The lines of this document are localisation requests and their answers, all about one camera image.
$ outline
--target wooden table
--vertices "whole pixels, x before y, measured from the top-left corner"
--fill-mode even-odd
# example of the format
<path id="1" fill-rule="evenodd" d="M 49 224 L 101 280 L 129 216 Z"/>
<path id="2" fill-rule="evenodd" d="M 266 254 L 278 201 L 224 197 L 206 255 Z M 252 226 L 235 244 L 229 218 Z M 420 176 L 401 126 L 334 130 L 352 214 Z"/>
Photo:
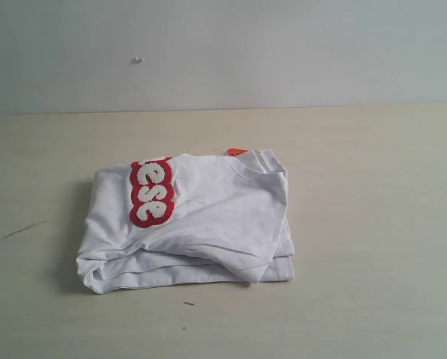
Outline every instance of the wooden table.
<path id="1" fill-rule="evenodd" d="M 95 170 L 229 147 L 289 171 L 295 280 L 84 288 Z M 447 104 L 0 117 L 0 358 L 447 358 Z"/>

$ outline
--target scratch mark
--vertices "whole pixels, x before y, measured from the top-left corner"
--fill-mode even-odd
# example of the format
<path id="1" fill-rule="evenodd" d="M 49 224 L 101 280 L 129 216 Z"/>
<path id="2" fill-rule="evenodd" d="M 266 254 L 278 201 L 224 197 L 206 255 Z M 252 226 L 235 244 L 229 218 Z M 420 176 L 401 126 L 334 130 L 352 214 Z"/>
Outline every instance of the scratch mark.
<path id="1" fill-rule="evenodd" d="M 21 230 L 16 230 L 15 232 L 7 234 L 6 236 L 2 237 L 2 239 L 5 239 L 5 238 L 11 237 L 11 236 L 15 236 L 17 233 L 23 232 L 24 230 L 29 230 L 30 228 L 33 228 L 33 227 L 36 227 L 36 226 L 40 226 L 41 224 L 44 224 L 44 223 L 46 223 L 46 221 L 41 221 L 41 222 L 38 222 L 38 223 L 30 224 L 29 226 L 24 227 Z"/>

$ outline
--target folded clothing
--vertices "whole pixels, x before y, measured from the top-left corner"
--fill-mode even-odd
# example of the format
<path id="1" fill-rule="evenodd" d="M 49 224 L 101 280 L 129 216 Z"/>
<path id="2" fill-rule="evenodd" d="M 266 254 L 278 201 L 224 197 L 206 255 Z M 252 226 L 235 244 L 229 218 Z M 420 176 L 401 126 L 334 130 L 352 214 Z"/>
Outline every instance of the folded clothing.
<path id="1" fill-rule="evenodd" d="M 96 172 L 77 257 L 97 293 L 290 280 L 287 171 L 271 150 L 153 159 Z"/>

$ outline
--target printed logo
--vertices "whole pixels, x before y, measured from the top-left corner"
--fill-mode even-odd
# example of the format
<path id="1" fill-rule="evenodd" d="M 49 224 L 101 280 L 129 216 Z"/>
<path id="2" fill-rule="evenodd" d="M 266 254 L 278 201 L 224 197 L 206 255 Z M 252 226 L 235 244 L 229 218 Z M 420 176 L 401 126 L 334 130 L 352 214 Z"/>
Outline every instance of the printed logo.
<path id="1" fill-rule="evenodd" d="M 149 228 L 170 219 L 175 207 L 172 201 L 175 192 L 171 185 L 169 159 L 171 157 L 132 163 L 130 220 L 134 225 Z"/>

